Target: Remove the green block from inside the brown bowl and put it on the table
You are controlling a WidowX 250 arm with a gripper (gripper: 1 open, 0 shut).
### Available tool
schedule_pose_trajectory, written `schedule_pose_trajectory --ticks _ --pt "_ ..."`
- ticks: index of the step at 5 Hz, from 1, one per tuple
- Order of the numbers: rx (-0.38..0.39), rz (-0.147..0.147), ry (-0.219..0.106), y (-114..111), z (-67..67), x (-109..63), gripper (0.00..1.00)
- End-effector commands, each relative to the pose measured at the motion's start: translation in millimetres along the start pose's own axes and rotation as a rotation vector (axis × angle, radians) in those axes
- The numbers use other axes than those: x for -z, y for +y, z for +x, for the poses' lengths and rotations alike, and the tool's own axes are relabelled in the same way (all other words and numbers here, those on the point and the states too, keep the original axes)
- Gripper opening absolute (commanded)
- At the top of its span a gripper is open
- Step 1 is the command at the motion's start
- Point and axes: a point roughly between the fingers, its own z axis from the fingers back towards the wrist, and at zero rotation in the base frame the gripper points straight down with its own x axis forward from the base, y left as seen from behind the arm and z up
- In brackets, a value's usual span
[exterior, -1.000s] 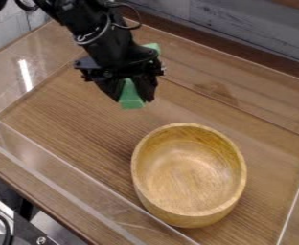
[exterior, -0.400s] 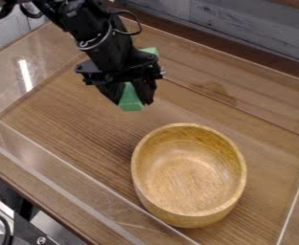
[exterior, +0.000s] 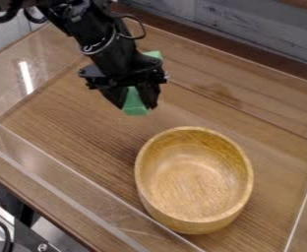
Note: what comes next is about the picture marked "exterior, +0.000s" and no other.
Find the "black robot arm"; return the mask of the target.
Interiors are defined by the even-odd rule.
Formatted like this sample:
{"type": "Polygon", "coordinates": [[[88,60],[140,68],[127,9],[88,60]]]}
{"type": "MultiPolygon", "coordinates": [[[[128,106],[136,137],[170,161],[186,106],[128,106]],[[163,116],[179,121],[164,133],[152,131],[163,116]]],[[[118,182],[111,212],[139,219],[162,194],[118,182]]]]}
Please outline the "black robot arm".
{"type": "Polygon", "coordinates": [[[158,106],[160,86],[168,78],[158,51],[143,53],[124,19],[112,10],[114,0],[0,0],[0,24],[19,14],[35,24],[45,22],[75,38],[92,64],[79,70],[87,87],[97,90],[122,110],[158,106]]]}

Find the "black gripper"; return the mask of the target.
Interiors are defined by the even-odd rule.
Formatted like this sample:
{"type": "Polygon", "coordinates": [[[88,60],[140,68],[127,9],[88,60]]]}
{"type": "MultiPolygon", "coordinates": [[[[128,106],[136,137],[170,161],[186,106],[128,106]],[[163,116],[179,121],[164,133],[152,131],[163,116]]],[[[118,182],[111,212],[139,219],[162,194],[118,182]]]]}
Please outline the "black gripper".
{"type": "Polygon", "coordinates": [[[158,107],[160,85],[167,83],[163,60],[140,53],[128,32],[87,33],[77,39],[81,53],[92,64],[79,71],[91,90],[101,91],[115,107],[123,109],[128,87],[136,86],[147,109],[158,107]]]}

